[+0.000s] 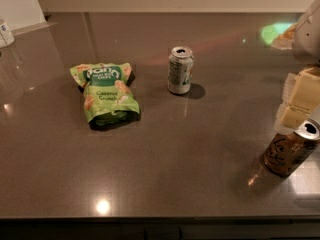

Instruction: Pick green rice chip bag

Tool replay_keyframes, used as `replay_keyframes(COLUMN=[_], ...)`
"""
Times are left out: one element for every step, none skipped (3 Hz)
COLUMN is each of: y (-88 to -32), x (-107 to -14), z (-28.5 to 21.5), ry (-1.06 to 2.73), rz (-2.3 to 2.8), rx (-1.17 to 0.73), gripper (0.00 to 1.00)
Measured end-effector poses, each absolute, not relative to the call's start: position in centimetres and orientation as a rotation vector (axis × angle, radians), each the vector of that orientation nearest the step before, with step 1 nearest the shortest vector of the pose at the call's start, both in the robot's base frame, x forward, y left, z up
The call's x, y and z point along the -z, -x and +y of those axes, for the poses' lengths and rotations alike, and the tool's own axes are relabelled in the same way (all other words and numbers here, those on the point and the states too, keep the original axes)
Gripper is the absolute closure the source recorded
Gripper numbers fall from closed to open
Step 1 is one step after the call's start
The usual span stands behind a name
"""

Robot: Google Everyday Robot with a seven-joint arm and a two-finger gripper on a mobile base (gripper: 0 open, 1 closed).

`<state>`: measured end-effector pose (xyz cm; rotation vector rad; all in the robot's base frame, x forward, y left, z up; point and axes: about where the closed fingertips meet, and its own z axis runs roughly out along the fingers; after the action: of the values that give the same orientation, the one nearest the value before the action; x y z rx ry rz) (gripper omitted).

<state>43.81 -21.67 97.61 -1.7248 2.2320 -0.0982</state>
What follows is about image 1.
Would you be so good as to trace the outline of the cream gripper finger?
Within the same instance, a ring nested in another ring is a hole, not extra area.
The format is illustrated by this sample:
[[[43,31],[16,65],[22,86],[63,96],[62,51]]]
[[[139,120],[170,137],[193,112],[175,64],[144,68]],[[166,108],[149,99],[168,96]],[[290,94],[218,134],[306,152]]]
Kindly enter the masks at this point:
[[[308,113],[291,108],[287,104],[282,103],[276,113],[274,129],[277,133],[284,135],[292,133],[296,131],[308,117]]]
[[[320,104],[320,68],[311,66],[298,74],[289,73],[282,99],[290,107],[306,112],[314,111]]]

